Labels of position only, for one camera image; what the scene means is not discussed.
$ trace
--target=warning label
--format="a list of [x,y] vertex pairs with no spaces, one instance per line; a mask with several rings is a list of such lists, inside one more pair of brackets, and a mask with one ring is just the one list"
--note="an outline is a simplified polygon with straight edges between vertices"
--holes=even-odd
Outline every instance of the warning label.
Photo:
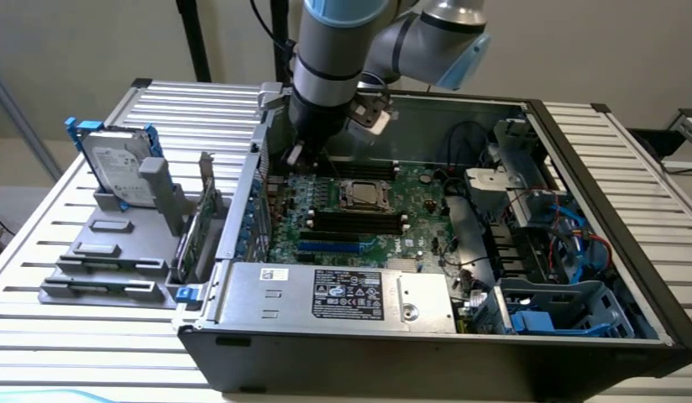
[[316,270],[310,313],[321,319],[382,321],[381,273]]

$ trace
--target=sticker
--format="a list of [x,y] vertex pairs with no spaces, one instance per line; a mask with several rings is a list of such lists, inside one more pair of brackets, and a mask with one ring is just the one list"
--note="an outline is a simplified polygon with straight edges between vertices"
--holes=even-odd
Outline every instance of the sticker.
[[94,147],[91,150],[105,186],[131,206],[154,207],[149,182],[138,175],[139,161],[125,149]]
[[381,273],[316,270],[310,313],[318,319],[382,321]]
[[289,269],[273,269],[264,267],[258,280],[261,281],[286,281],[289,279]]

